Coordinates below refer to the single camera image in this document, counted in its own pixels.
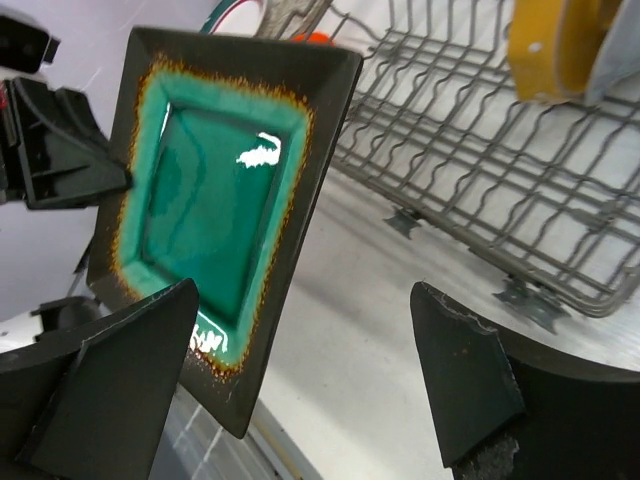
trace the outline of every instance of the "turquoise glaze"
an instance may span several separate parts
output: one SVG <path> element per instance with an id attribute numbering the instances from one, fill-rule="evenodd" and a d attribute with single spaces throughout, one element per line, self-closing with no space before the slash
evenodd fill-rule
<path id="1" fill-rule="evenodd" d="M 235 364 L 248 344 L 309 120 L 288 100 L 169 71 L 153 74 L 138 115 L 121 274 L 144 296 L 193 278 L 200 310 L 192 348 Z"/>

